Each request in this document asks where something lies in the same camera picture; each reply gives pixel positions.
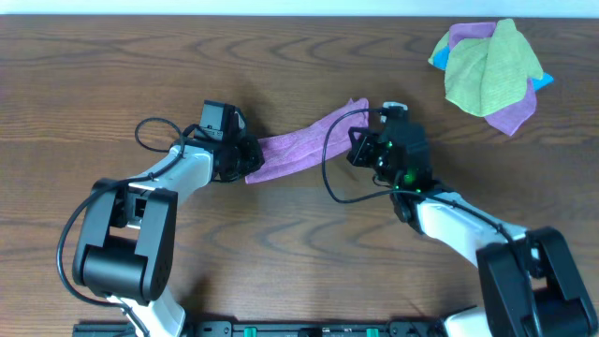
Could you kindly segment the purple microfiber cloth with tag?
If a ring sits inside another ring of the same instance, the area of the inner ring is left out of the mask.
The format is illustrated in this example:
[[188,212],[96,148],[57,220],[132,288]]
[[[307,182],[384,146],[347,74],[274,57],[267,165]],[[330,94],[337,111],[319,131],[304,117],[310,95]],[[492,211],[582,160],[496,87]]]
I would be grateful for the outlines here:
[[245,182],[263,183],[319,165],[323,149],[331,159],[351,148],[348,137],[350,127],[368,127],[369,112],[360,112],[341,120],[333,128],[328,143],[325,137],[332,124],[347,112],[367,109],[367,98],[350,99],[343,107],[328,114],[312,125],[285,135],[260,139],[265,163],[256,172],[245,177]]

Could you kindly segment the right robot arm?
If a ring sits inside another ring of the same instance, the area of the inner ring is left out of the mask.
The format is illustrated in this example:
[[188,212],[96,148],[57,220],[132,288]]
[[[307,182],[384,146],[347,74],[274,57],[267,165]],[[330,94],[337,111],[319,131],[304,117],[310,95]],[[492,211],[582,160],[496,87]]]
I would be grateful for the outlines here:
[[402,107],[381,111],[383,128],[352,126],[348,161],[370,168],[398,218],[442,242],[478,270],[493,336],[593,336],[598,315],[562,233],[506,223],[433,178],[422,125]]

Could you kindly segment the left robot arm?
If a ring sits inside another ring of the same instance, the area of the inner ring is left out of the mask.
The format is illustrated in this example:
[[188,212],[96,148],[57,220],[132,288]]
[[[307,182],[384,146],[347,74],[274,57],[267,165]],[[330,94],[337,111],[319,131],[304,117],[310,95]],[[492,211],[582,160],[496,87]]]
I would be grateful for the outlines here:
[[183,336],[192,331],[168,288],[177,211],[198,189],[234,183],[264,163],[241,110],[205,101],[200,120],[185,129],[164,158],[123,180],[100,179],[69,217],[83,219],[72,262],[70,292],[85,286],[93,305],[118,308],[130,321],[117,335]]

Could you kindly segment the blue microfiber cloth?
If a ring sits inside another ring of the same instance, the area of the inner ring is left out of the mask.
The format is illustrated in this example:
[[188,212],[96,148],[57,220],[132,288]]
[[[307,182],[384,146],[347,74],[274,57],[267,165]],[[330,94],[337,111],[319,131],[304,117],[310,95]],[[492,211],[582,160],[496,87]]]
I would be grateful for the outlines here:
[[[441,50],[439,50],[438,52],[436,52],[432,55],[431,59],[429,60],[429,63],[432,66],[445,71],[449,54],[450,54],[449,47],[444,46]],[[533,89],[535,91],[539,91],[540,89],[550,85],[553,82],[554,82],[553,77],[550,76],[548,73],[545,73],[541,80],[532,79]]]

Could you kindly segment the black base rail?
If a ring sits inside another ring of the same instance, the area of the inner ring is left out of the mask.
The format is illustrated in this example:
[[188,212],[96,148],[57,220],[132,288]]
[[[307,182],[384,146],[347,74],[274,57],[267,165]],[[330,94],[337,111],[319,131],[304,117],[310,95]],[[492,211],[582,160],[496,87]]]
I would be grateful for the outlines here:
[[203,321],[186,323],[185,337],[446,337],[441,321],[283,323]]

